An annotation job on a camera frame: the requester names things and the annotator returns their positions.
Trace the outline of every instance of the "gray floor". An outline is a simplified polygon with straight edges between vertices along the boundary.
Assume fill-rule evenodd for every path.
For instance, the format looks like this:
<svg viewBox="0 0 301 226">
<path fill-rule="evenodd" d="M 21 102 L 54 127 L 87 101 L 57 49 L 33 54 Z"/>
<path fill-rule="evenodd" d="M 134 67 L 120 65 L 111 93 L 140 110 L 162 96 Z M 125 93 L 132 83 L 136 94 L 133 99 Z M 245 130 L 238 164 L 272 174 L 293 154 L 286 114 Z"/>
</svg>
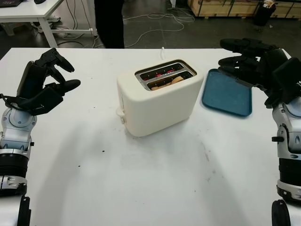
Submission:
<svg viewBox="0 0 301 226">
<path fill-rule="evenodd" d="M 167 10 L 171 5 L 167 0 L 127 0 L 123 7 L 124 18 L 149 14 L 153 12 L 168 12 L 176 16 L 186 16 L 175 10 Z M 56 26 L 72 27 L 73 21 L 63 21 Z M 219 48 L 222 38 L 254 38 L 266 43 L 276 44 L 286 49 L 292 56 L 301 58 L 301 22 L 295 19 L 271 19 L 265 27 L 252 24 L 251 19 L 241 18 L 196 18 L 194 22 L 184 22 L 185 28 L 179 32 L 151 32 L 144 35 L 131 48 Z M 125 45 L 136 42 L 139 36 L 147 31 L 163 29 L 178 30 L 181 25 L 173 18 L 153 20 L 140 17 L 125 21 Z M 62 35 L 56 35 L 57 42 L 63 42 Z M 87 34 L 77 39 L 86 48 L 93 44 L 91 35 Z M 0 59 L 14 47 L 48 47 L 43 34 L 35 29 L 20 28 L 15 36 L 7 36 L 0 32 Z M 61 45 L 65 48 L 82 48 L 77 43 Z"/>
</svg>

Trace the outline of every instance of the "person's leg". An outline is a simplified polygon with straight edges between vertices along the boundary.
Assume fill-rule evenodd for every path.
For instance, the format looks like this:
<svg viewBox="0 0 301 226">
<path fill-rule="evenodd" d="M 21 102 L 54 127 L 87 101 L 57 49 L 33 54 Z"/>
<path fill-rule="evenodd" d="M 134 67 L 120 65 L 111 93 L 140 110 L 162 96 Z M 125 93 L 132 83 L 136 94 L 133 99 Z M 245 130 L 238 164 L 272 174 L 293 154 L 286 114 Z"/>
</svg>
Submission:
<svg viewBox="0 0 301 226">
<path fill-rule="evenodd" d="M 122 6 L 124 0 L 95 0 L 98 35 L 106 48 L 124 48 Z"/>
</svg>

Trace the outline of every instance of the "white toaster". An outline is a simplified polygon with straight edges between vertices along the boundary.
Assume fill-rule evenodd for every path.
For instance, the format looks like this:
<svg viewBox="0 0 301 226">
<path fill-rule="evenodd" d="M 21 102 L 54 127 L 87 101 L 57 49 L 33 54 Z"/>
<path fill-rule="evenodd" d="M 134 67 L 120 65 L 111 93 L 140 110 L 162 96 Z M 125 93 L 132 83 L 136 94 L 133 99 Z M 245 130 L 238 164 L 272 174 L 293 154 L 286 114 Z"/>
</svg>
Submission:
<svg viewBox="0 0 301 226">
<path fill-rule="evenodd" d="M 143 137 L 187 119 L 204 76 L 183 60 L 174 60 L 117 78 L 121 122 Z"/>
</svg>

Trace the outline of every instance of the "wooden pallet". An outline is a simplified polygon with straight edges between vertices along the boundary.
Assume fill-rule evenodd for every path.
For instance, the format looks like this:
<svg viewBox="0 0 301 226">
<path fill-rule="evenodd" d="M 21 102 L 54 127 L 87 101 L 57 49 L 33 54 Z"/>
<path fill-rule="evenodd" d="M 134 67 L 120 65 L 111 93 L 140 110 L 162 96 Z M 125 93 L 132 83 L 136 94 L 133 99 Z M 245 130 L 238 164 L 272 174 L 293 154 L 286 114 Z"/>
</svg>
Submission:
<svg viewBox="0 0 301 226">
<path fill-rule="evenodd" d="M 188 0 L 195 16 L 254 16 L 260 4 L 259 0 Z M 271 17 L 301 18 L 301 2 L 277 2 Z"/>
</svg>

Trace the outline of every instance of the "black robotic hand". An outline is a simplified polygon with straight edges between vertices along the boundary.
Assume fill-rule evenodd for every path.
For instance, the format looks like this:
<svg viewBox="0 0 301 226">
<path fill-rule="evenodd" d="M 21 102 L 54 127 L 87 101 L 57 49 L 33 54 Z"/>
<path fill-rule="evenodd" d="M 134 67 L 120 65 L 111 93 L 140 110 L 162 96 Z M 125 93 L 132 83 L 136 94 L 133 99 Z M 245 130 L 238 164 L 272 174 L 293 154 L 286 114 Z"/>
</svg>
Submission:
<svg viewBox="0 0 301 226">
<path fill-rule="evenodd" d="M 16 97 L 1 94 L 6 106 L 27 111 L 31 115 L 40 115 L 50 112 L 59 105 L 65 93 L 78 87 L 80 81 L 66 81 L 55 65 L 68 72 L 74 71 L 73 66 L 55 48 L 52 48 L 42 54 L 39 60 L 27 64 Z M 44 87 L 47 76 L 52 76 L 59 84 L 50 83 Z"/>
<path fill-rule="evenodd" d="M 264 91 L 267 108 L 280 102 L 288 104 L 301 96 L 301 62 L 297 58 L 288 59 L 282 49 L 260 40 L 223 39 L 220 45 L 241 56 L 220 60 L 219 70 L 245 86 Z"/>
</svg>

